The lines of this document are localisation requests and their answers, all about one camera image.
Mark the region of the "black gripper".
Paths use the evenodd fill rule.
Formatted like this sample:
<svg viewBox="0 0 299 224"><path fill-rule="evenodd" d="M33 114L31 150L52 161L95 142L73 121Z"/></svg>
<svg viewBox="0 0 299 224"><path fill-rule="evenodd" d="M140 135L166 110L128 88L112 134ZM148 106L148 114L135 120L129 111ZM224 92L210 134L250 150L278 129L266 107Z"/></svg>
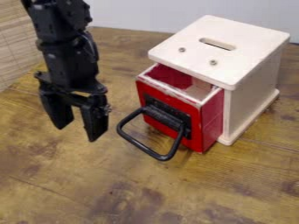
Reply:
<svg viewBox="0 0 299 224"><path fill-rule="evenodd" d="M53 126L61 130L72 121L71 105L83 105L80 113L88 140L95 142L108 130L107 87L97 81L99 49L88 31L61 41L39 39L47 72L35 77L40 98Z"/></svg>

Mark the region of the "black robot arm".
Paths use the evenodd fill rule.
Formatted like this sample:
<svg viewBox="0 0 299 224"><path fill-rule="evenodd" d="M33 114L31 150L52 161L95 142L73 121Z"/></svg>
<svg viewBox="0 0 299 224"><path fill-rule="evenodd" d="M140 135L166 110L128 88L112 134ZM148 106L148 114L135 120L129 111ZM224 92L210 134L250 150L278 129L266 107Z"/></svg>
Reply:
<svg viewBox="0 0 299 224"><path fill-rule="evenodd" d="M57 129L73 121L79 108L88 140L108 130L107 87L97 81L99 49L87 26L92 21L84 0L21 0L32 20L48 70L35 74L44 110Z"/></svg>

